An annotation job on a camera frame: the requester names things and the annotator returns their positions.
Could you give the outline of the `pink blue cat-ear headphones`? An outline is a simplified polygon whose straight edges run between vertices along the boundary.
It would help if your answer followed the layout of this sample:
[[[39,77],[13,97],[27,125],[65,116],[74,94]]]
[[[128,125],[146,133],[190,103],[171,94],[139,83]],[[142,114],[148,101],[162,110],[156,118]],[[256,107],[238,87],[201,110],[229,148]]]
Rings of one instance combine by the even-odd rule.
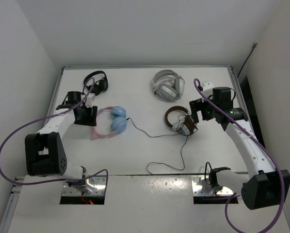
[[[122,133],[127,127],[127,113],[126,110],[121,106],[108,106],[105,108],[100,108],[97,111],[97,117],[100,116],[103,112],[109,111],[113,116],[113,120],[110,124],[111,132],[108,134],[101,134],[97,131],[96,126],[92,128],[90,140],[105,139],[114,137]]]

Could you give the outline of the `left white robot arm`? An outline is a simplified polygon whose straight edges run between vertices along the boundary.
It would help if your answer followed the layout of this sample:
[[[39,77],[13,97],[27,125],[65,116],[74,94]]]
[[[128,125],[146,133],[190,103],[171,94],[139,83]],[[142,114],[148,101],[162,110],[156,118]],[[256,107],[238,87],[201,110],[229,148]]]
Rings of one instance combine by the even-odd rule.
[[[93,191],[94,180],[85,179],[86,169],[68,162],[62,137],[71,125],[96,126],[94,98],[92,93],[68,92],[53,111],[54,117],[37,133],[25,137],[26,168],[30,176],[61,176],[68,186],[79,192]]]

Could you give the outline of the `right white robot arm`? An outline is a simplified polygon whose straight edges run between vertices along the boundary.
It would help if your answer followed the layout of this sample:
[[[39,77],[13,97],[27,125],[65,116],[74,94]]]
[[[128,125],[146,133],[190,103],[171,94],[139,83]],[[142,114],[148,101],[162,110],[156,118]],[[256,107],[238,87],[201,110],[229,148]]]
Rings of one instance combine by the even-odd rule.
[[[244,110],[233,106],[230,88],[197,86],[196,89],[201,98],[189,103],[193,121],[199,122],[198,112],[204,121],[215,119],[238,149],[249,175],[244,180],[228,167],[214,168],[209,173],[211,187],[229,187],[250,210],[282,206],[290,186],[290,173],[278,169],[257,141]]]

